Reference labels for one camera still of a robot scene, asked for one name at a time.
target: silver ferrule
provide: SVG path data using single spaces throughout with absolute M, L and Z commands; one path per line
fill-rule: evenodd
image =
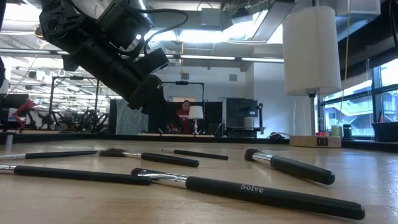
M 0 156 L 0 160 L 25 159 L 25 154 Z
M 14 174 L 14 165 L 0 165 L 0 174 Z
M 263 164 L 271 165 L 271 158 L 272 157 L 273 157 L 273 155 L 270 155 L 270 154 L 265 154 L 265 153 L 262 153 L 262 152 L 256 152 L 252 156 L 252 159 L 254 159 L 257 162 L 261 162 Z
M 128 152 L 123 152 L 125 157 L 130 157 L 130 158 L 136 158 L 136 159 L 141 159 L 141 153 L 128 153 Z
M 161 149 L 162 152 L 174 153 L 174 149 Z
M 180 175 L 180 174 L 169 174 L 161 171 L 155 170 L 141 170 L 138 173 L 140 177 L 149 177 L 152 179 L 153 183 L 168 185 L 172 187 L 180 187 L 186 189 L 187 186 L 185 185 L 188 176 Z

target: person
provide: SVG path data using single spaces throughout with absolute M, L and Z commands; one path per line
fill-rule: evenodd
M 192 134 L 193 133 L 193 127 L 190 123 L 189 120 L 189 108 L 191 106 L 191 102 L 188 100 L 185 100 L 182 103 L 182 108 L 177 111 L 177 115 L 181 119 L 181 134 Z

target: wooden table surface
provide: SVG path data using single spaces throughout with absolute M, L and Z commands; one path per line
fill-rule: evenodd
M 292 177 L 270 167 L 243 160 L 243 151 L 256 146 L 270 154 L 332 170 L 333 185 Z M 100 150 L 120 147 L 131 152 L 160 148 L 189 149 L 229 155 L 228 161 L 199 157 L 199 168 L 174 166 L 122 157 L 80 156 L 2 161 L 2 164 L 80 169 L 129 174 L 142 167 L 195 175 L 362 204 L 361 221 L 274 208 L 163 185 L 136 186 L 0 174 L 0 222 L 43 223 L 398 223 L 398 155 L 353 149 L 311 149 L 285 145 L 210 144 L 139 141 L 60 141 L 15 144 L 0 154 Z

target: red shirt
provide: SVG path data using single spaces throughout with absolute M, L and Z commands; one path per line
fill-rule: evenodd
M 191 125 L 190 120 L 188 118 L 189 111 L 179 110 L 179 111 L 177 111 L 177 115 L 182 120 L 181 134 L 192 134 L 193 133 L 193 128 L 192 128 L 192 125 Z

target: lamp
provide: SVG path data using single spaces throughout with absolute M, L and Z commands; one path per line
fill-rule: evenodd
M 283 22 L 285 89 L 310 97 L 315 135 L 314 98 L 341 90 L 335 12 L 326 6 L 302 9 Z
M 189 108 L 189 119 L 194 119 L 195 120 L 195 125 L 194 125 L 194 134 L 199 134 L 198 133 L 198 119 L 203 119 L 203 109 L 201 106 L 191 106 Z

